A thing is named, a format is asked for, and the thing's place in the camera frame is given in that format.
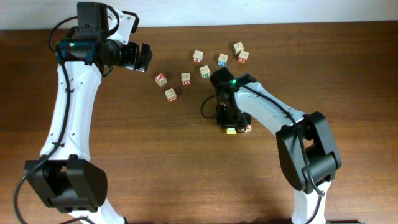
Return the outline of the yellow edged wooden block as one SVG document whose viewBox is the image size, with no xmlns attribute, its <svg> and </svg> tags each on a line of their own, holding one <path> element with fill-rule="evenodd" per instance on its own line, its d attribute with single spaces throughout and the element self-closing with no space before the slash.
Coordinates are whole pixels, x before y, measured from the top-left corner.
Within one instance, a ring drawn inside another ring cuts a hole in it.
<svg viewBox="0 0 398 224">
<path fill-rule="evenodd" d="M 228 135 L 237 134 L 237 131 L 234 128 L 227 128 L 226 133 Z"/>
</svg>

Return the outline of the red letter I block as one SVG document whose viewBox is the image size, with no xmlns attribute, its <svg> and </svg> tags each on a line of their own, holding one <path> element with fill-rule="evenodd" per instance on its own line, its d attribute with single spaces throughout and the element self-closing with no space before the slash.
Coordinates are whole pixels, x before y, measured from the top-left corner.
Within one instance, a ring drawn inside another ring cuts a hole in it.
<svg viewBox="0 0 398 224">
<path fill-rule="evenodd" d="M 246 125 L 246 129 L 244 130 L 245 133 L 248 133 L 252 130 L 252 125 L 251 124 L 247 124 Z"/>
</svg>

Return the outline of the green edged wooden block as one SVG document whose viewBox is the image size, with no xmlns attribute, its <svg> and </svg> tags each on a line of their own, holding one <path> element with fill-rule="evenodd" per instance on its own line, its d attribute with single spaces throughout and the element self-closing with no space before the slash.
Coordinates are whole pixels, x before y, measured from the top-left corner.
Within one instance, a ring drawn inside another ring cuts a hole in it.
<svg viewBox="0 0 398 224">
<path fill-rule="evenodd" d="M 200 67 L 199 71 L 202 78 L 209 78 L 211 76 L 211 71 L 207 65 Z"/>
</svg>

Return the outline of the red edged picture block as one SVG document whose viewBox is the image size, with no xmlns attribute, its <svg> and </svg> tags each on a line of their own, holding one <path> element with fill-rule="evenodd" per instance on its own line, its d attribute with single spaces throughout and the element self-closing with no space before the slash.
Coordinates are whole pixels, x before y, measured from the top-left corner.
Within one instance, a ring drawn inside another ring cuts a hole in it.
<svg viewBox="0 0 398 224">
<path fill-rule="evenodd" d="M 173 100 L 177 99 L 177 94 L 173 88 L 165 90 L 165 96 L 169 102 L 172 102 Z"/>
</svg>

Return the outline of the red letter U block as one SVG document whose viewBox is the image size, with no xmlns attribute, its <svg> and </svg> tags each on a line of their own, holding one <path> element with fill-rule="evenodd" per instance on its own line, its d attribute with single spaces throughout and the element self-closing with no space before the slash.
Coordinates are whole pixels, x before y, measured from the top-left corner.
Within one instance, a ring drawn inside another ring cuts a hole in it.
<svg viewBox="0 0 398 224">
<path fill-rule="evenodd" d="M 182 85 L 190 85 L 191 84 L 190 73 L 182 73 L 181 81 L 182 81 Z"/>
</svg>

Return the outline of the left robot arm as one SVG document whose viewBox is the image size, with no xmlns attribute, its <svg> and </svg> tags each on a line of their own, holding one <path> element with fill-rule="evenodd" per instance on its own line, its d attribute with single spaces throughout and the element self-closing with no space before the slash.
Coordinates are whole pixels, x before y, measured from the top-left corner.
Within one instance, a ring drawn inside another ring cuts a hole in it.
<svg viewBox="0 0 398 224">
<path fill-rule="evenodd" d="M 23 180 L 45 206 L 83 223 L 126 223 L 107 198 L 106 173 L 90 161 L 91 115 L 97 90 L 114 67 L 144 72 L 148 44 L 130 41 L 139 18 L 100 2 L 77 4 L 76 26 L 54 49 L 58 92 L 52 124 L 37 160 L 28 160 Z"/>
</svg>

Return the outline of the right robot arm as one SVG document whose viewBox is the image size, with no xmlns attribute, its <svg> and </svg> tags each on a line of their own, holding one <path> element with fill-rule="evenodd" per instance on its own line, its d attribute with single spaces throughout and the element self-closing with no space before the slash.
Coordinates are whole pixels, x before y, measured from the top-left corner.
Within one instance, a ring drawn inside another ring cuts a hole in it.
<svg viewBox="0 0 398 224">
<path fill-rule="evenodd" d="M 243 133 L 255 118 L 275 136 L 280 168 L 294 189 L 291 223 L 326 223 L 326 194 L 342 159 L 325 116 L 291 108 L 249 74 L 235 78 L 221 68 L 210 82 L 219 126 Z"/>
</svg>

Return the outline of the red letter A block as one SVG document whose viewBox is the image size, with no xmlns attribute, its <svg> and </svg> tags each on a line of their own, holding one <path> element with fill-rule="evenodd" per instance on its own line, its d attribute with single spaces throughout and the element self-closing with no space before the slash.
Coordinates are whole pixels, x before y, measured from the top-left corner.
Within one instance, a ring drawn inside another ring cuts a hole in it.
<svg viewBox="0 0 398 224">
<path fill-rule="evenodd" d="M 160 86 L 164 86 L 167 83 L 167 78 L 163 73 L 159 73 L 154 77 L 155 82 Z"/>
</svg>

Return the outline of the blue edged wooden block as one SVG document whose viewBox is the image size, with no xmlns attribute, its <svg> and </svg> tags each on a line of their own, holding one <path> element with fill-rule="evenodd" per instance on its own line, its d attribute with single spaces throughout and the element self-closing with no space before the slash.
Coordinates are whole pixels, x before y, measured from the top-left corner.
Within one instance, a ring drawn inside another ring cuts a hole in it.
<svg viewBox="0 0 398 224">
<path fill-rule="evenodd" d="M 218 65 L 225 67 L 228 61 L 228 55 L 226 54 L 220 54 L 218 57 Z"/>
</svg>

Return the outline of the red letter K block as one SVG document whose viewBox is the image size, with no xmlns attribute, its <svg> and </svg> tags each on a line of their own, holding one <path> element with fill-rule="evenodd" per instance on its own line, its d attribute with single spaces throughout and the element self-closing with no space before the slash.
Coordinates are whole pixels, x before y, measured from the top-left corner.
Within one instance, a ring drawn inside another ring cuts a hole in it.
<svg viewBox="0 0 398 224">
<path fill-rule="evenodd" d="M 249 53 L 242 50 L 238 55 L 238 62 L 242 64 L 246 64 L 248 60 Z"/>
</svg>

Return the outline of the red letter X block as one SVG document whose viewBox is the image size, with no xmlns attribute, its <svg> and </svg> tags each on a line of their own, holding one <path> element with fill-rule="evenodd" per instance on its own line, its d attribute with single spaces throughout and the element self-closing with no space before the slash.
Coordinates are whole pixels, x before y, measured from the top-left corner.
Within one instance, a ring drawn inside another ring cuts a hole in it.
<svg viewBox="0 0 398 224">
<path fill-rule="evenodd" d="M 195 63 L 201 64 L 203 61 L 203 56 L 204 56 L 204 53 L 202 51 L 195 50 L 193 53 L 193 61 Z"/>
</svg>

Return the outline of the plain top wooden block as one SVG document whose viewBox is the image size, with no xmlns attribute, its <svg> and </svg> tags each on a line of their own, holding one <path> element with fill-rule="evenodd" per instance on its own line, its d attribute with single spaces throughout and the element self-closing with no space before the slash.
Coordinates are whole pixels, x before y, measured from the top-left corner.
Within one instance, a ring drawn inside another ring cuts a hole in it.
<svg viewBox="0 0 398 224">
<path fill-rule="evenodd" d="M 242 50 L 244 50 L 244 46 L 243 46 L 242 42 L 233 44 L 233 52 L 235 55 L 238 55 Z"/>
</svg>

